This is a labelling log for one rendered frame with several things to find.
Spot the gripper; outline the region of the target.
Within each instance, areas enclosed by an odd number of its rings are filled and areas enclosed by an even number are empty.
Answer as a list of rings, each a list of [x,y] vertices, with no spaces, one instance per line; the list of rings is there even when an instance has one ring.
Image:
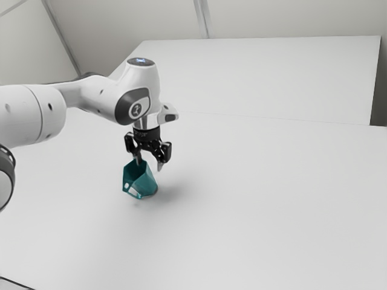
[[[138,166],[142,162],[141,149],[151,151],[152,156],[157,160],[158,172],[172,157],[172,143],[160,140],[160,126],[148,130],[133,128],[133,133],[128,132],[124,136],[124,141],[126,151],[132,154]]]

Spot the teal faceted mug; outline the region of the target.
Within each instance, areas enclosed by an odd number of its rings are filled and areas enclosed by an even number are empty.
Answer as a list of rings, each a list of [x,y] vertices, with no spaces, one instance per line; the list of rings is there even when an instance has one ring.
[[[122,191],[136,199],[144,199],[156,194],[158,184],[148,163],[140,164],[133,159],[123,167]]]

